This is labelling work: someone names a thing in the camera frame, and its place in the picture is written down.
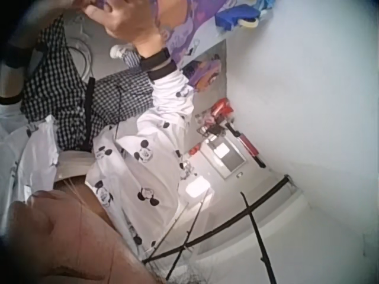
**finger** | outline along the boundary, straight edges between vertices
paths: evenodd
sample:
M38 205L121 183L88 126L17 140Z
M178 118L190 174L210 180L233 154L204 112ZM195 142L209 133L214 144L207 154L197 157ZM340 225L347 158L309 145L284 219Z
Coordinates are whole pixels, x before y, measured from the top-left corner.
M107 3L113 10L124 8L126 5L125 0L107 0Z
M105 12L108 12L108 13L111 13L111 12L112 12L112 7L110 7L110 6L108 5L108 3L105 3L105 4L104 4L104 11L105 11Z
M102 24L104 26L108 25L111 21L110 14L99 9L93 5L87 6L83 9L83 12L95 22Z

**white cloth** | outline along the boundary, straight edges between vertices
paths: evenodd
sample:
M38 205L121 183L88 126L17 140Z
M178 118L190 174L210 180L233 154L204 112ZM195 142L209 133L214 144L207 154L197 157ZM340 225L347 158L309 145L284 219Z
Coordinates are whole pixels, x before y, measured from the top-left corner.
M137 120L136 135L125 135L125 123L121 122L118 128L105 127L94 139L96 161L87 173L86 184L119 233L126 240L131 233L133 237L138 235L145 249L161 238L178 206L181 156L194 108L194 91L187 83L180 71L154 81L154 107ZM11 116L9 107L13 108ZM65 155L59 157L62 164L57 162L51 116L39 123L38 128L23 124L25 119L17 107L2 106L0 186L7 189L0 195L2 225L11 201L24 201L35 191L51 190L54 180L78 174L69 169L72 161L67 157L72 154L62 154ZM30 128L32 135L28 138ZM90 159L76 157L77 169L87 169ZM11 169L16 169L17 174L12 175ZM24 190L24 195L15 198L10 194L15 184L20 191ZM131 225L135 232L130 232Z

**gingham fabric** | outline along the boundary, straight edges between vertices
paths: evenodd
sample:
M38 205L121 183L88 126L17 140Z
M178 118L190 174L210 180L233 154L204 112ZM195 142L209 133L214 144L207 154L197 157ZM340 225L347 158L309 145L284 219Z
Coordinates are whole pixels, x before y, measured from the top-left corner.
M25 84L21 110L29 121L40 121L52 114L58 125L58 146L62 150L80 150L86 133L86 84L67 49L62 16L41 32L38 42L47 51ZM141 114L151 106L148 76L135 65L132 72L125 70L96 81L90 146L106 125Z

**blue object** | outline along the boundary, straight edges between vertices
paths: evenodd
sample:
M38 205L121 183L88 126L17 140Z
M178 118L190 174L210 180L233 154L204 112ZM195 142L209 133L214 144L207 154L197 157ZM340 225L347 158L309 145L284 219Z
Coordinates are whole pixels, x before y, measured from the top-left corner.
M230 9L218 12L214 16L216 26L223 28L226 31L231 31L238 24L238 20L253 20L259 18L261 12L248 4L235 6Z

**black pole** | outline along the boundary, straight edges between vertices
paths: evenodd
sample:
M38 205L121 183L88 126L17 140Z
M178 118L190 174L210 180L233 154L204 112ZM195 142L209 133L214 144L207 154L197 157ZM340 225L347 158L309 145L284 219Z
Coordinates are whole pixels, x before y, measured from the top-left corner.
M168 229L167 233L163 236L163 238L159 241L158 245L154 248L153 252L151 253L151 255L147 258L146 262L149 262L149 260L154 256L154 254L156 253L156 251L159 249L160 245L166 240L166 237L168 236L168 234L172 231L172 229L174 228L174 226L176 225L176 223L179 221L179 219L182 217L184 211L187 209L188 207L188 204L186 204L186 206L183 208L182 212L180 212L179 216L177 217L177 219L175 219L174 223L171 225L170 229Z
M203 198L203 201L201 201L201 203L200 203L200 207L199 207L199 210L198 210L197 213L196 213L196 216L195 216L194 222L192 223L192 226L191 226L191 228L189 229L189 231L187 231L187 236L186 236L186 238L185 238L185 240L184 240L183 245L182 245L181 248L180 248L180 251L179 251L179 253L178 253L178 256L176 257L174 263L172 264L172 267L171 267L170 271L168 272L168 274L167 274L167 276L166 276L166 281L168 281L168 280L170 279L171 274L172 274L172 272L174 271L176 265L178 264L178 261L179 261L180 257L182 256L182 253L183 253L183 251L184 251L184 249L185 249L185 247L186 247L186 245L187 245L187 242L188 242L188 240L190 239L190 235L191 235L191 233L192 233L192 231L193 231L193 229L194 229L194 227L195 227L195 224L196 224L197 218L199 217L199 214L200 214L200 211L201 211L201 209L202 209L202 207L203 207L203 204L204 204L205 198L206 198L207 195L208 195L208 191L209 191L209 189L208 189L207 192L205 193L204 198Z
M241 220L243 217L247 216L249 212L254 211L257 209L259 206L261 206L263 203L265 203L272 195L277 193L283 186L285 186L288 182L290 181L290 176L285 175L284 178L282 178L272 189L270 189L268 192L266 192L261 198L259 198L256 202L254 202L252 205L249 206L249 208L244 209L243 211L239 212L237 215L229 219L228 221L224 222L223 224L219 225L212 231L209 231L205 233L204 235L201 235L200 237L190 241L187 246L188 247L193 247L197 244L200 244L202 241L208 240L212 236L218 234L219 232L222 232L226 228L229 228L231 225L234 223L238 222ZM171 250L165 251L164 253L158 254L155 257L152 257L149 261L147 259L142 260L142 263L146 264L147 262L152 262L157 259L162 259L164 257L170 256L172 254L175 254L179 252L181 249L180 247L175 247Z
M243 201L246 204L246 207L249 208L249 204L248 204L248 201L246 200L245 194L243 194L243 192L241 192L241 195L242 195ZM272 266L271 266L270 259L268 258L268 254L267 254L265 245L263 243L261 234L259 233L258 226L254 220L253 213L249 212L249 216L250 216L251 223L253 224L253 228L254 228L256 238L258 239L259 247L261 248L261 252L262 252L261 261L266 266L266 270L267 270L268 278L270 279L270 283L271 284L277 284L277 281L276 281L275 275L274 275L274 271L273 271Z

